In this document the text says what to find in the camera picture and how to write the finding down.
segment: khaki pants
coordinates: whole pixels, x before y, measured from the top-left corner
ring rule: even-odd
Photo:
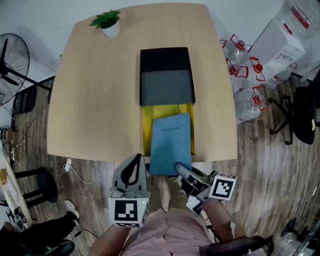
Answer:
[[[147,190],[151,193],[150,208],[147,215],[159,210],[162,207],[161,194],[159,189],[159,177],[158,176],[149,176],[146,179]],[[169,209],[178,208],[182,210],[189,211],[186,203],[188,201],[187,194],[181,189],[181,186],[176,177],[170,177],[166,180],[169,192],[170,192],[170,201]]]

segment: black box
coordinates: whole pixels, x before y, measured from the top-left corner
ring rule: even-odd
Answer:
[[[141,50],[140,106],[195,102],[187,47]]]

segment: notebook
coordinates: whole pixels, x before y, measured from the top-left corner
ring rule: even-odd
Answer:
[[[175,165],[192,169],[189,113],[155,119],[152,124],[151,175],[178,175]]]

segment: electric fan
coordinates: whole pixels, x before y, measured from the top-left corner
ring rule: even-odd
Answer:
[[[30,56],[25,41],[18,35],[0,35],[0,106],[9,102],[25,80],[51,92],[52,90],[27,77]]]

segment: pink shirt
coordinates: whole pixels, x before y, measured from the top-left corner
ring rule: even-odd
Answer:
[[[203,218],[183,209],[171,208],[167,213],[159,209],[147,217],[143,227],[133,230],[121,256],[200,255],[199,247],[213,243],[210,237]]]

